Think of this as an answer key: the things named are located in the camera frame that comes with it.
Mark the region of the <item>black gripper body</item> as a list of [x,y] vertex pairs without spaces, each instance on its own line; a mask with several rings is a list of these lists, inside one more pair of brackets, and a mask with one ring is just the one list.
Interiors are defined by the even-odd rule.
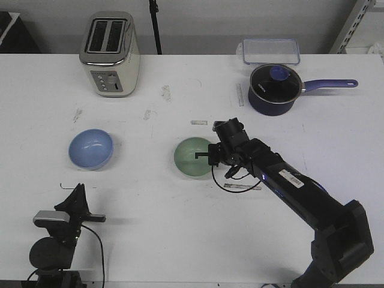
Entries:
[[83,222],[103,223],[106,221],[106,216],[103,214],[90,213],[89,215],[84,215],[82,212],[71,212],[68,214],[70,216],[68,224],[53,224],[46,228],[51,237],[68,247],[76,246]]
[[237,118],[232,118],[228,121],[215,121],[212,130],[216,132],[220,141],[208,145],[208,164],[239,165],[242,157],[238,148],[249,141],[244,125]]

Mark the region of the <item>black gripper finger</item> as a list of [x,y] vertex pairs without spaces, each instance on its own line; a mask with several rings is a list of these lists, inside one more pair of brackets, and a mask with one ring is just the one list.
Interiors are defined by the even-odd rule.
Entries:
[[80,202],[81,202],[80,206],[81,206],[82,214],[89,215],[90,211],[89,211],[88,202],[86,199],[85,185],[84,184],[80,185]]
[[198,159],[200,157],[209,157],[209,153],[208,152],[196,152],[194,154],[194,157],[195,157],[195,159]]
[[54,209],[64,212],[81,212],[80,185],[78,184],[63,202],[55,205]]

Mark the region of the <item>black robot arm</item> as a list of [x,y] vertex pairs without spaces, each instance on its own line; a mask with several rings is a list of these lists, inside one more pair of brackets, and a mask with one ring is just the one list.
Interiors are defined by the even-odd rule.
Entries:
[[230,166],[226,178],[246,169],[314,230],[312,261],[292,287],[333,287],[373,254],[366,211],[357,200],[339,203],[261,140],[250,139],[237,118],[216,121],[212,129],[220,141],[197,158],[206,156],[212,167]]
[[79,271],[71,270],[81,228],[93,233],[100,243],[102,287],[105,285],[106,271],[104,249],[100,236],[84,222],[103,223],[106,216],[92,214],[88,207],[85,185],[77,184],[70,195],[54,210],[40,210],[33,217],[35,226],[45,228],[48,236],[39,239],[30,249],[29,261],[35,270],[37,281],[28,277],[26,287],[86,287]]

